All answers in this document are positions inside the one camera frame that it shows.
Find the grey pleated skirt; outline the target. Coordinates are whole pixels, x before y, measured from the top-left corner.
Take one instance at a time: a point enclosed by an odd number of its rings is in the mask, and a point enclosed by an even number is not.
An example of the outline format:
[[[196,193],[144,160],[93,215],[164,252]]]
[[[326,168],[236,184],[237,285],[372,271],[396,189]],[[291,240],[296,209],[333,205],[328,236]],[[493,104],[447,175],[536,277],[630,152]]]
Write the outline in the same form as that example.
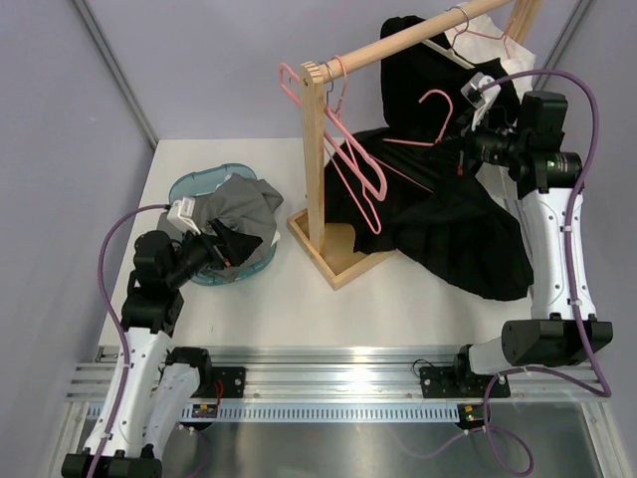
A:
[[[177,184],[158,228],[177,241],[168,281],[229,284],[261,271],[279,237],[275,212],[283,195],[264,179],[223,170],[215,187],[207,175]]]

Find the pink hanger with black garment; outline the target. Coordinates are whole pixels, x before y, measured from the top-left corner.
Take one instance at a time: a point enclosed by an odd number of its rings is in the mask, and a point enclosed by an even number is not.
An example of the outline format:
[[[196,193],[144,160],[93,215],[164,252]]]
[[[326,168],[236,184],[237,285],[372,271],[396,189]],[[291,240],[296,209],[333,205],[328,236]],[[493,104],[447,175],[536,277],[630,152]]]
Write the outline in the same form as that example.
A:
[[[454,97],[439,86],[390,86],[381,89],[387,129],[380,135],[381,163],[432,190],[445,169],[439,144],[456,113]]]

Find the pink hanger with grey skirt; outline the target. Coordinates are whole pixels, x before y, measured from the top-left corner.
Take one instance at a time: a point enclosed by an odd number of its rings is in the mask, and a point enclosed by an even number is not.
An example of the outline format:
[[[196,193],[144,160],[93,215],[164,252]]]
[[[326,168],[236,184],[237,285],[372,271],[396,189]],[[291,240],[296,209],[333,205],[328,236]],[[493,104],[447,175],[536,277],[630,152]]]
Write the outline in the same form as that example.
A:
[[[345,185],[349,195],[353,199],[355,205],[358,207],[362,217],[367,223],[370,231],[374,235],[379,235],[382,231],[382,224],[378,217],[377,211],[374,207],[374,203],[368,196],[371,194],[376,200],[383,201],[387,192],[387,181],[385,178],[382,169],[378,165],[375,159],[373,159],[367,151],[362,147],[362,145],[354,138],[354,136],[349,132],[349,130],[345,127],[342,122],[342,103],[344,100],[344,95],[348,85],[347,79],[347,70],[345,68],[343,59],[339,56],[334,56],[334,60],[337,60],[339,65],[341,66],[343,72],[343,84],[341,88],[341,92],[338,97],[337,104],[334,108],[329,106],[329,99],[325,100],[325,114],[327,118],[333,123],[333,125],[339,129],[343,133],[343,141],[345,144],[345,148],[341,146],[337,146],[335,143],[332,145],[334,152],[340,157],[343,163],[347,165],[352,174],[358,179],[360,183],[360,196],[366,201],[367,209],[371,212],[372,218],[366,212],[366,209],[361,205],[358,198],[353,193],[352,188],[344,177],[344,174],[341,172],[339,167],[336,165],[335,160],[332,159],[331,162],[334,165],[338,175],[340,176],[343,184]],[[358,152],[360,157],[372,168],[372,170],[376,173],[377,178],[379,180],[379,187],[375,188],[373,184],[367,179],[367,177],[363,174],[359,165],[357,163],[357,155],[355,152]]]

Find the white skirt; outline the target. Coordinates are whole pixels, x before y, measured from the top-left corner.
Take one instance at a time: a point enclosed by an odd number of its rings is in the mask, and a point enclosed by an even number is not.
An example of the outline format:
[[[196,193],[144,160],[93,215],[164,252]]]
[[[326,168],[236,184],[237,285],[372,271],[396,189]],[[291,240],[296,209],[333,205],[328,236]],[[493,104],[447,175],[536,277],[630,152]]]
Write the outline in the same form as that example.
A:
[[[281,239],[281,233],[279,229],[276,229],[275,234],[273,236],[273,240],[271,242],[271,247],[275,247],[275,245],[280,241],[280,239]]]

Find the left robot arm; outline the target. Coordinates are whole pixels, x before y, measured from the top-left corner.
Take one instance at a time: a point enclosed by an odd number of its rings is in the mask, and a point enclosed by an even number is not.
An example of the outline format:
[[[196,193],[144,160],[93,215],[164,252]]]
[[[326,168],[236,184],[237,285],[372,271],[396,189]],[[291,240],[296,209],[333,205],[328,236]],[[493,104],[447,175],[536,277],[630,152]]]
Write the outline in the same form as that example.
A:
[[[159,477],[162,455],[186,401],[219,385],[207,350],[170,345],[184,305],[180,289],[201,270],[240,266],[259,236],[220,220],[211,233],[173,240],[149,231],[134,244],[120,318],[120,352],[102,413],[84,448],[65,457],[65,477]]]

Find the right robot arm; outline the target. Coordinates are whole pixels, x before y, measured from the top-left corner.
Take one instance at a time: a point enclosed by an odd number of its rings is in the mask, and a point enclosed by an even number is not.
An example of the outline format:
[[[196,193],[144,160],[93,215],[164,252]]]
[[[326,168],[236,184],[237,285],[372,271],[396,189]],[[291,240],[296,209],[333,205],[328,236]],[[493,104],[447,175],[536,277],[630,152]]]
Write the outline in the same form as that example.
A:
[[[584,361],[598,368],[596,352],[613,339],[587,288],[580,234],[586,169],[578,153],[561,148],[567,100],[527,92],[513,127],[488,129],[496,94],[468,95],[474,112],[461,133],[463,154],[503,167],[516,185],[531,249],[531,316],[507,321],[497,338],[459,350],[449,378],[464,394],[506,386],[513,371],[550,372]]]

